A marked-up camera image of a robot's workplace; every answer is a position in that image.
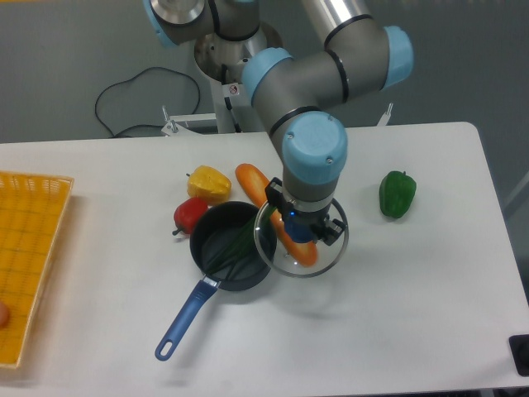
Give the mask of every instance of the orange basket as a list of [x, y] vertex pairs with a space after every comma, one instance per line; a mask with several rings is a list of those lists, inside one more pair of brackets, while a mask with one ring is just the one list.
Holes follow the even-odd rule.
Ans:
[[74, 179], [0, 171], [0, 367], [17, 368]]

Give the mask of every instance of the cable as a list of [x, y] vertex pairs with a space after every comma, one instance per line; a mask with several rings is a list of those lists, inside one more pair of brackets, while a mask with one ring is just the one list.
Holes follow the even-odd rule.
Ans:
[[99, 95], [98, 95], [98, 98], [96, 99], [96, 103], [94, 105], [94, 114], [97, 118], [97, 120], [101, 123], [101, 125], [103, 127], [105, 127], [105, 129], [110, 133], [110, 138], [131, 138], [131, 136], [128, 136], [128, 135], [124, 135], [125, 132], [128, 132], [130, 130], [134, 130], [136, 128], [163, 128], [164, 125], [161, 125], [161, 126], [158, 126], [158, 125], [155, 125], [155, 124], [136, 124], [135, 126], [130, 126], [130, 127], [127, 127], [125, 128], [124, 130], [121, 130], [117, 133], [114, 133], [114, 131], [99, 117], [99, 114], [98, 114], [98, 103], [99, 103], [99, 100], [101, 99], [101, 97], [110, 89], [110, 88], [114, 88], [116, 87], [117, 85], [121, 85], [121, 84], [127, 84], [127, 83], [131, 83], [132, 81], [136, 80], [138, 77], [142, 76], [143, 74], [147, 73], [147, 72], [150, 72], [151, 70], [161, 70], [161, 71], [164, 71], [164, 72], [170, 72], [170, 73], [173, 73], [173, 74], [176, 74], [176, 75], [179, 75], [179, 76], [183, 76], [185, 77], [186, 79], [189, 79], [193, 84], [195, 84], [195, 87], [197, 89], [197, 95], [198, 95], [198, 98], [197, 98], [197, 103], [195, 104], [195, 107], [193, 109], [193, 111], [191, 112], [191, 114], [195, 114], [195, 112], [197, 111], [198, 109], [198, 105], [200, 105], [200, 87], [198, 86], [198, 83], [197, 83], [197, 80], [195, 80], [193, 77], [191, 77], [190, 75], [188, 74], [185, 74], [185, 73], [182, 73], [182, 72], [178, 72], [177, 70], [172, 70], [172, 69], [167, 69], [167, 68], [164, 68], [162, 66], [153, 66], [151, 68], [147, 68], [147, 69], [144, 69], [142, 70], [140, 73], [138, 73], [136, 76], [128, 79], [128, 80], [124, 80], [124, 81], [120, 81], [119, 83], [114, 83], [112, 85], [109, 85], [108, 87], [106, 87]]

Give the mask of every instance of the frying pan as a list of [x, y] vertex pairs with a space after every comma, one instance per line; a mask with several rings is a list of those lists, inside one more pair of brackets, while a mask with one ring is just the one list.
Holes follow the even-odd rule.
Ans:
[[[247, 226], [248, 222], [253, 225], [257, 212], [255, 205], [230, 201], [209, 209], [200, 218], [189, 239], [189, 247], [204, 278], [197, 283], [156, 348], [155, 356], [158, 360], [166, 361], [173, 355], [200, 308], [219, 288], [226, 291], [243, 291], [256, 286], [270, 272], [270, 268], [255, 248], [252, 231], [248, 236], [251, 239], [251, 248], [248, 251], [238, 250], [240, 255], [235, 255], [233, 260], [222, 266], [215, 262], [223, 250], [233, 246], [235, 240], [237, 244], [240, 243], [241, 229]], [[270, 224], [264, 227], [261, 236], [260, 245], [271, 260], [274, 257], [277, 238]]]

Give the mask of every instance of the green bell pepper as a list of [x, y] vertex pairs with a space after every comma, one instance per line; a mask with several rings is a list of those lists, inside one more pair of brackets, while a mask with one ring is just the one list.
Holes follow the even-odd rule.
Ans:
[[391, 171], [379, 188], [380, 211], [395, 219], [401, 218], [412, 205], [417, 183], [406, 172]]

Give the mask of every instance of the blue joint cap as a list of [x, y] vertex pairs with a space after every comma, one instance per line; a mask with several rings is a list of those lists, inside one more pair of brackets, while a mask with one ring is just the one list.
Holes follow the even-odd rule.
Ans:
[[408, 78], [413, 69], [413, 47], [406, 32], [398, 26], [384, 28], [389, 40], [388, 77], [384, 88]]
[[292, 56], [284, 48], [267, 48], [248, 61], [242, 71], [242, 83], [252, 103], [255, 90], [267, 73], [282, 60], [291, 58]]
[[155, 29], [156, 35], [158, 36], [158, 40], [160, 40], [162, 46], [165, 48], [177, 46], [171, 41], [171, 39], [169, 39], [169, 37], [165, 34], [164, 30], [162, 29], [162, 26], [160, 26], [160, 24], [158, 23], [158, 20], [155, 17], [155, 13], [152, 11], [152, 7], [150, 6], [150, 0], [143, 0], [143, 7], [145, 8], [145, 12], [149, 17], [150, 24]]
[[305, 242], [311, 242], [314, 238], [309, 226], [296, 223], [291, 215], [284, 220], [284, 231], [292, 238], [293, 242], [303, 244]]
[[300, 114], [284, 135], [284, 165], [306, 184], [328, 184], [337, 179], [346, 159], [346, 130], [328, 113]]

